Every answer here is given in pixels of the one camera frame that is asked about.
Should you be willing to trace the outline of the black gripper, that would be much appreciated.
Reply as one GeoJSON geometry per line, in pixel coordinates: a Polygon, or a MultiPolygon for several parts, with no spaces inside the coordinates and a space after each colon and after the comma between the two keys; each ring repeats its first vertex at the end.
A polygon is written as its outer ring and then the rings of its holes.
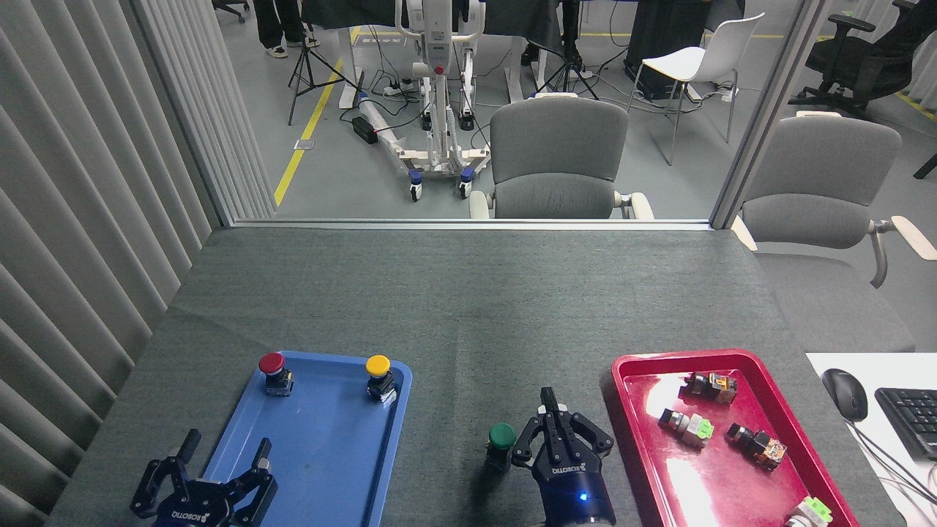
{"type": "Polygon", "coordinates": [[[541,389],[541,405],[511,449],[511,463],[529,467],[530,444],[545,430],[550,407],[550,454],[531,467],[541,493],[546,525],[613,525],[616,515],[602,476],[602,460],[613,439],[582,414],[560,407],[552,387],[541,389]]]}
{"type": "Polygon", "coordinates": [[[270,439],[261,439],[248,470],[224,484],[190,478],[187,464],[200,440],[200,430],[191,428],[174,454],[150,461],[132,498],[131,511],[140,518],[155,517],[153,526],[260,526],[278,490],[269,460],[270,439]],[[157,504],[167,477],[173,492],[157,504]]]}

